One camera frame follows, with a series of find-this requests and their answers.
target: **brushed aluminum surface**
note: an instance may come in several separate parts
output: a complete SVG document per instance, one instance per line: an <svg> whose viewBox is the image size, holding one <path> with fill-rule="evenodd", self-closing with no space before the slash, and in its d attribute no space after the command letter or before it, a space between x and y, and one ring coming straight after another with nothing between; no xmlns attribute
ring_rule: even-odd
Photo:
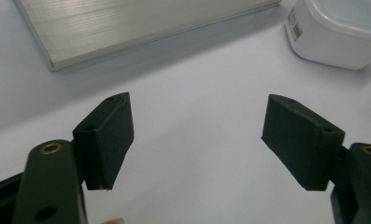
<svg viewBox="0 0 371 224"><path fill-rule="evenodd" d="M280 0L14 0L52 70Z"/></svg>

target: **white table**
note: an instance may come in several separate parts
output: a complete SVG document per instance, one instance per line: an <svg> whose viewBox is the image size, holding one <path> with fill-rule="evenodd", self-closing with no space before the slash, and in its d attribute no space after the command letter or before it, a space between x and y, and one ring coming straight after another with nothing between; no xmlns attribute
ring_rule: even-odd
<svg viewBox="0 0 371 224"><path fill-rule="evenodd" d="M303 190L261 140L267 96L330 120L345 147L371 144L371 64L298 57L284 30L294 3L52 73L14 3L0 0L0 180L129 91L136 139L114 189L85 191L90 223L333 223L333 185Z"/></svg>

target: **white container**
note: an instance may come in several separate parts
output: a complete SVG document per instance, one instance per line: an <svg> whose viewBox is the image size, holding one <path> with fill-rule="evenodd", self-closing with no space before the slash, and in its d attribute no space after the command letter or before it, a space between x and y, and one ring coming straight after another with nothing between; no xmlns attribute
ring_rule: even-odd
<svg viewBox="0 0 371 224"><path fill-rule="evenodd" d="M298 0L286 29L305 59L348 69L371 63L371 0Z"/></svg>

